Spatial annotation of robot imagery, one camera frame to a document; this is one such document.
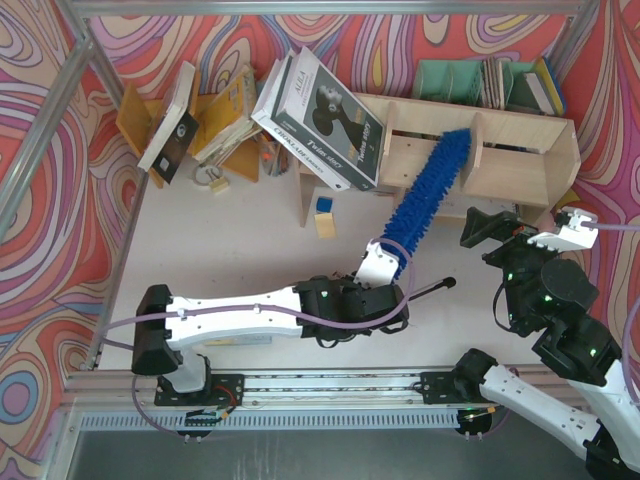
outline black mounting bracket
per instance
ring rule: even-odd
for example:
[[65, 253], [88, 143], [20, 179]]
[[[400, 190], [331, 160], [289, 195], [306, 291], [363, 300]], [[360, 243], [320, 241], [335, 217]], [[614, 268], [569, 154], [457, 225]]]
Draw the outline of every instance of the black mounting bracket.
[[244, 375], [211, 373], [208, 358], [205, 358], [205, 368], [209, 373], [204, 388], [198, 392], [178, 393], [169, 380], [159, 376], [153, 403], [157, 407], [227, 407], [232, 403], [228, 391], [234, 396], [235, 405], [241, 406], [244, 397]]

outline colorful swirl pattern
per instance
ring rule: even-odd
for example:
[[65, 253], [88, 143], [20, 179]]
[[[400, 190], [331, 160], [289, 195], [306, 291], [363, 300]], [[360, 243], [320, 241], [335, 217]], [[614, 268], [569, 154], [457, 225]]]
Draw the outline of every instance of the colorful swirl pattern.
[[[49, 2], [0, 1], [0, 179], [72, 42]], [[82, 78], [0, 245], [0, 478], [38, 478], [80, 368], [139, 181], [115, 112]]]
[[[603, 223], [640, 225], [640, 1], [602, 2], [594, 21], [581, 54], [564, 68], [583, 163], [562, 203], [595, 212]], [[600, 290], [591, 315], [618, 341], [640, 295], [639, 243], [639, 233], [602, 232], [595, 248], [573, 255]], [[640, 322], [632, 333], [638, 352]]]
[[[639, 0], [603, 4], [564, 90], [585, 159], [565, 202], [640, 223]], [[258, 75], [290, 48], [312, 49], [356, 91], [408, 95], [421, 58], [529, 61], [562, 16], [105, 17], [91, 27], [125, 83], [161, 97], [182, 60], [201, 93], [245, 62]], [[71, 45], [50, 1], [0, 0], [0, 178]], [[0, 478], [36, 478], [65, 376], [84, 361], [139, 181], [115, 112], [92, 72], [56, 131], [0, 246]], [[615, 332], [640, 291], [638, 235], [604, 234], [574, 256], [601, 292], [593, 314]], [[640, 329], [635, 331], [636, 341]]]

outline book spine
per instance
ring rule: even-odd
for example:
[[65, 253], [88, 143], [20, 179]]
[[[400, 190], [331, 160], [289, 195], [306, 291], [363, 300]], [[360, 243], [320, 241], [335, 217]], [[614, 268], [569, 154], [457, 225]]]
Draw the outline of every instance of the book spine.
[[280, 112], [273, 119], [291, 137], [304, 145], [329, 168], [344, 177], [358, 190], [371, 190], [375, 185], [362, 175], [351, 163], [338, 155], [329, 145], [308, 132], [300, 123], [286, 112]]
[[308, 148], [305, 148], [297, 142], [288, 132], [277, 125], [268, 114], [263, 116], [255, 115], [253, 120], [264, 128], [273, 138], [282, 143], [287, 150], [293, 153], [309, 170], [317, 175], [329, 188], [340, 192], [347, 190], [350, 184], [341, 175], [334, 172], [324, 164], [315, 154]]

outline white table surface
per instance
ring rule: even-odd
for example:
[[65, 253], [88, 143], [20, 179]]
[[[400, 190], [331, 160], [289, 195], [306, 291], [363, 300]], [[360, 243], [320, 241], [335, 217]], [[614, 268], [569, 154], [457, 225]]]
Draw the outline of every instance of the white table surface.
[[[147, 287], [166, 283], [174, 295], [215, 298], [282, 288], [314, 275], [357, 269], [364, 248], [379, 236], [392, 200], [371, 193], [334, 193], [338, 237], [318, 239], [315, 198], [305, 228], [298, 224], [292, 173], [262, 174], [252, 184], [229, 175], [231, 187], [214, 195], [193, 184], [195, 168], [183, 162], [169, 187], [149, 185], [115, 302], [111, 321], [135, 315]], [[450, 366], [471, 347], [505, 364], [538, 364], [531, 352], [535, 335], [522, 339], [497, 328], [491, 302], [500, 283], [498, 269], [481, 255], [498, 246], [486, 241], [473, 250], [459, 246], [462, 227], [433, 224], [414, 255], [417, 286], [453, 276], [457, 285], [410, 304], [410, 326], [395, 335], [374, 332], [333, 349], [314, 339], [274, 337], [270, 345], [207, 347], [213, 368], [367, 368]], [[400, 280], [406, 285], [406, 275]], [[504, 300], [498, 316], [506, 322]], [[133, 326], [108, 338], [133, 343]], [[105, 346], [100, 369], [131, 367], [131, 352]]]

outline blue brush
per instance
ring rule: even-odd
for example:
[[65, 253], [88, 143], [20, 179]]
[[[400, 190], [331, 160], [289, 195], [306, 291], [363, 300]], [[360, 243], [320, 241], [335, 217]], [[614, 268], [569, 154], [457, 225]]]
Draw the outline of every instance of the blue brush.
[[[468, 128], [442, 135], [411, 190], [385, 226], [383, 238], [395, 240], [411, 255], [415, 253], [440, 202], [466, 163], [470, 148], [471, 130]], [[400, 257], [400, 267], [396, 272], [398, 278], [407, 262], [395, 248], [387, 245], [383, 248]]]

